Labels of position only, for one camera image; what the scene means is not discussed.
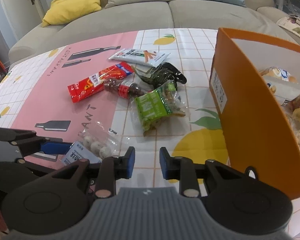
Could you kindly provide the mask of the yellow cushion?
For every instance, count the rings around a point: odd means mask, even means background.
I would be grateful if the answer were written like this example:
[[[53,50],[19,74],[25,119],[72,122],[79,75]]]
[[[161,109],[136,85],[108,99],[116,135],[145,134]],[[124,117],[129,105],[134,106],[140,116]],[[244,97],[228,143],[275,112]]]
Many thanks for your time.
[[[53,0],[43,17],[42,27],[68,24],[101,9],[101,0]]]

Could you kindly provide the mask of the pink white lemon tablecloth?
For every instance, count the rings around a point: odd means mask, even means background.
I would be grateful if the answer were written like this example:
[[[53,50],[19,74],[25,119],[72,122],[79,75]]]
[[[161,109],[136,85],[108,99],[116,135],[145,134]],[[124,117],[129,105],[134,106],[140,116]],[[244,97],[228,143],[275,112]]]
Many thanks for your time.
[[[73,43],[16,65],[0,84],[0,127],[75,142],[95,121],[135,148],[132,177],[116,194],[96,198],[98,164],[79,159],[40,178],[46,191],[16,189],[0,200],[6,239],[291,239],[300,232],[300,198],[262,182],[254,167],[232,167],[210,90],[218,30],[177,29],[164,62],[187,78],[177,83],[187,106],[143,135],[132,100],[102,90],[73,103],[68,86],[123,61],[122,49],[146,50],[162,30],[141,30]],[[195,164],[200,196],[182,196],[179,181],[162,176],[159,151]]]

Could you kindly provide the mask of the green nut snack bag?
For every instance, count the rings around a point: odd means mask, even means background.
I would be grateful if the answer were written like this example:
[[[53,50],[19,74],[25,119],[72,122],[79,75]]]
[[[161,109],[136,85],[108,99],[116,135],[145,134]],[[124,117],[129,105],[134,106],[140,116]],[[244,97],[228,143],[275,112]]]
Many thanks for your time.
[[[183,118],[187,115],[187,106],[172,80],[166,81],[158,88],[134,98],[132,106],[136,120],[139,120],[143,135],[171,117]]]

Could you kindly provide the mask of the white snack stick packet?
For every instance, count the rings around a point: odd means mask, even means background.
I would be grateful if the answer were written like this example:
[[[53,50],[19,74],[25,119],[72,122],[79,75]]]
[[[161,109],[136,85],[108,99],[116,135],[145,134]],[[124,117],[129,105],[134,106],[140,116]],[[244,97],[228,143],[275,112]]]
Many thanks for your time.
[[[163,53],[151,50],[122,49],[109,57],[109,60],[136,63],[147,67],[158,67],[170,53]]]

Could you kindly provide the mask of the beige sofa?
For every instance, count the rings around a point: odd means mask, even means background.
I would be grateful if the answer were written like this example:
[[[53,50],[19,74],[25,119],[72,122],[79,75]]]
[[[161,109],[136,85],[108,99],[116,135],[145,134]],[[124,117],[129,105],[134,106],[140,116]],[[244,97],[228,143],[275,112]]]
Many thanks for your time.
[[[245,6],[205,0],[124,4],[80,17],[69,24],[38,25],[9,51],[12,65],[71,43],[128,31],[168,28],[235,28],[295,42],[300,38],[277,25],[286,13],[274,0],[245,0]]]

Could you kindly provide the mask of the bread snack bag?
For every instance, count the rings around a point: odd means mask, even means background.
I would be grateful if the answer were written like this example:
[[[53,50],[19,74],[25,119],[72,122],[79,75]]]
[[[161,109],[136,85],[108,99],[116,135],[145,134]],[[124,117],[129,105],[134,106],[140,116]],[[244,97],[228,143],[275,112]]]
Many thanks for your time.
[[[278,67],[269,67],[261,70],[259,74],[280,106],[286,106],[300,95],[300,84],[286,70]]]

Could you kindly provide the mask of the red spicy snack packet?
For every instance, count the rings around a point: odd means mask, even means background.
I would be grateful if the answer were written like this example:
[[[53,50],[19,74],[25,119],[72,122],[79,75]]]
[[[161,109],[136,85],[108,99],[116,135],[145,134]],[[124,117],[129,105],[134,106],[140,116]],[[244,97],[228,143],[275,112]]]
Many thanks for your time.
[[[104,81],[109,77],[122,80],[133,73],[134,70],[132,66],[125,62],[120,62],[108,68],[104,68],[81,81],[69,85],[68,91],[71,100],[73,103],[77,103],[101,92],[104,90]]]

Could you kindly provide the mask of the clear bag white candy balls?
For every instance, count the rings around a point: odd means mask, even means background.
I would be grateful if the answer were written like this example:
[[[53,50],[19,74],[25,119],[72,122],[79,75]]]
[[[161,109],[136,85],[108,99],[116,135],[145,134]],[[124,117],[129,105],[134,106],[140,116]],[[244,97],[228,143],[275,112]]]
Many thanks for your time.
[[[107,157],[119,157],[127,148],[122,135],[95,121],[78,133],[77,140],[72,143],[61,163],[66,166],[79,159],[87,159],[91,164],[100,163]]]

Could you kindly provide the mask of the magazine stack on sofa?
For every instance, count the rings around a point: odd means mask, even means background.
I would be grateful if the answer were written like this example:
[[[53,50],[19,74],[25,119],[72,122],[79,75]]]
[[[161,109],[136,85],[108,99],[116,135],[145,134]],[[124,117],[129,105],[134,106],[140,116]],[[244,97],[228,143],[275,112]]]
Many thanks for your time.
[[[277,25],[300,39],[300,16],[285,16],[277,20]]]

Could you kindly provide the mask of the orange cardboard box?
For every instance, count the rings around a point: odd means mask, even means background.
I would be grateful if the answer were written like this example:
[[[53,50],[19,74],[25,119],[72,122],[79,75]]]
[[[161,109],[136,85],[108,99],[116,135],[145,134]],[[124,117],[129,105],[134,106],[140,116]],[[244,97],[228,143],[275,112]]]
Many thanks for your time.
[[[278,67],[300,84],[300,45],[280,38],[221,28],[217,32],[210,90],[230,163],[256,169],[259,179],[289,198],[300,198],[300,148],[261,70]]]

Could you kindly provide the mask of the dark green seaweed packet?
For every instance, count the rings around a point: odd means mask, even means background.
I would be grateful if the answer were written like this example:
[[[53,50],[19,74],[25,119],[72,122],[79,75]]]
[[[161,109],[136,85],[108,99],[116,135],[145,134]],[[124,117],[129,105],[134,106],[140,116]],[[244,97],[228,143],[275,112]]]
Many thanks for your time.
[[[146,71],[134,67],[134,72],[143,82],[153,86],[153,88],[160,87],[168,80],[174,83],[176,89],[178,89],[177,83],[183,85],[187,83],[187,78],[183,73],[169,62],[164,62],[158,67],[150,67]]]

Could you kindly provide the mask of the white door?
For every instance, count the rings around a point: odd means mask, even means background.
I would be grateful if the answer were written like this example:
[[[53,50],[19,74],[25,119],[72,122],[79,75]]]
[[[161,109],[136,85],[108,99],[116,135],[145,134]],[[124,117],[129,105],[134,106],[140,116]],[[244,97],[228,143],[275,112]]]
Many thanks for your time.
[[[0,0],[0,31],[9,47],[42,22],[44,10],[40,0]]]

